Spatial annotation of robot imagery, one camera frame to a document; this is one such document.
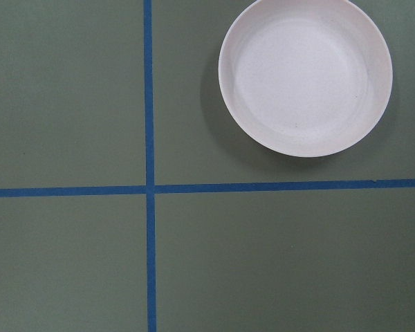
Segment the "pink plate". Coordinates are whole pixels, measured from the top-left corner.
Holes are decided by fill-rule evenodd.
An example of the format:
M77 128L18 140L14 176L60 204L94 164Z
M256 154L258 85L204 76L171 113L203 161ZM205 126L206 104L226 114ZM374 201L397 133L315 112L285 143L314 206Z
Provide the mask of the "pink plate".
M218 79L252 139L314 158L355 145L377 125L393 67L377 25L351 1L256 1L223 40Z

